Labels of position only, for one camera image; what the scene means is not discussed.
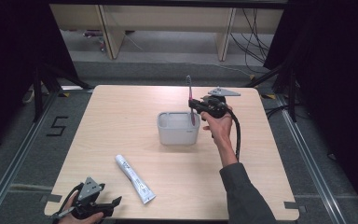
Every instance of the white plastic container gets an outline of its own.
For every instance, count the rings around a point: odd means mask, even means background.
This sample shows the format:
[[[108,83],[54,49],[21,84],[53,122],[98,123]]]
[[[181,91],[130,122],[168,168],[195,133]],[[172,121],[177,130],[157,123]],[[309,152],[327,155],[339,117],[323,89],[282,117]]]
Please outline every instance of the white plastic container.
[[[163,145],[193,145],[197,142],[200,115],[194,113],[195,125],[190,112],[162,112],[158,114],[159,142]]]

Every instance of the dark sleeve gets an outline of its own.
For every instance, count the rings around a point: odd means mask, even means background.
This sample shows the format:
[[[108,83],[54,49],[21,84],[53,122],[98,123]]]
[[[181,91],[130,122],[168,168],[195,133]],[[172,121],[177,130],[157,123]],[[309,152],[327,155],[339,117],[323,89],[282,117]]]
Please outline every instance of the dark sleeve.
[[[227,192],[228,223],[276,223],[269,205],[251,183],[242,163],[224,167],[220,175]]]

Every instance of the person's hand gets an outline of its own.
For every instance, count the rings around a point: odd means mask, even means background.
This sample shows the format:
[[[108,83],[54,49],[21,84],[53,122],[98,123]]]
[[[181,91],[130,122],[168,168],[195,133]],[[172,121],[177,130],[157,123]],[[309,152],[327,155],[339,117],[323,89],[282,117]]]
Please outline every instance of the person's hand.
[[[71,198],[68,200],[68,203],[63,208],[63,211],[65,211],[71,207],[76,195],[77,195],[77,192],[71,196]],[[74,216],[72,216],[72,214],[67,214],[65,217],[63,217],[59,221],[59,224],[94,224],[94,223],[98,223],[101,220],[101,218],[103,218],[102,212],[94,214],[94,215],[92,215],[88,218],[85,218],[85,219],[77,219]]]
[[[209,130],[212,133],[213,141],[219,149],[220,159],[223,167],[237,162],[235,153],[232,150],[231,140],[229,138],[232,126],[232,117],[226,113],[222,118],[216,119],[207,112],[201,112],[201,117],[208,122],[203,130]]]

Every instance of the gray carpet floor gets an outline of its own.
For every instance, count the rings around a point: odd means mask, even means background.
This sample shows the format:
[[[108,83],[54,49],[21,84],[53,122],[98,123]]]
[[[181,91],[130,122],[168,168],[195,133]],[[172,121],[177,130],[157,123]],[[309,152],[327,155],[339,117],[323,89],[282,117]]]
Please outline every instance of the gray carpet floor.
[[[191,75],[194,86],[240,87],[250,82],[249,74],[260,75],[245,66],[195,65],[191,63],[75,63],[80,79],[91,85],[173,85],[185,86],[185,77]],[[261,67],[253,70],[265,72]],[[62,85],[72,85],[60,80]],[[260,94],[271,93],[273,83],[268,80],[259,85]],[[87,107],[91,93],[70,93],[67,97],[55,99],[37,138],[21,165],[12,186],[0,207],[0,223],[51,223],[43,211],[46,203],[41,202],[55,183],[65,156],[72,143],[79,122]],[[274,108],[277,100],[261,99],[263,106]],[[321,168],[328,186],[333,191],[348,223],[358,223],[358,197],[339,164],[327,158],[328,146],[319,135],[318,127],[308,115],[305,106],[296,108],[297,125],[305,137],[312,155]],[[57,116],[58,125],[66,126],[62,136],[48,136],[56,133],[51,124]],[[28,104],[15,112],[6,132],[1,136],[0,179],[11,159],[17,152],[34,118],[34,105]],[[289,183],[300,206],[297,223],[332,223],[324,204],[310,177],[296,143],[285,123],[282,112],[271,116],[269,125],[275,137]],[[106,220],[104,223],[176,223],[172,221]]]

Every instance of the wooden desk in background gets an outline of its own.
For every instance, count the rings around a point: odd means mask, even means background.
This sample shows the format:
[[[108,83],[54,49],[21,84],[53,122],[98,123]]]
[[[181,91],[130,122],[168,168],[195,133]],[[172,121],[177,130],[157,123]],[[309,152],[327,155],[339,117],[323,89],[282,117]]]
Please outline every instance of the wooden desk in background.
[[[193,97],[199,99],[212,89],[194,87]],[[295,199],[257,91],[227,89],[241,94],[229,96],[227,103],[241,125],[240,161],[252,183],[278,220],[298,219],[298,210],[284,205]],[[64,198],[91,176],[97,183],[106,184],[97,203],[110,203],[123,196],[113,214],[116,219],[227,219],[226,192],[219,174],[222,164],[211,133],[200,127],[197,144],[188,147],[163,146],[158,139],[158,113],[189,110],[187,97],[188,87],[98,86],[52,194]],[[235,133],[233,125],[234,146]],[[117,154],[127,159],[157,195],[150,203],[142,204],[117,166]],[[58,211],[62,201],[47,203],[45,214]]]

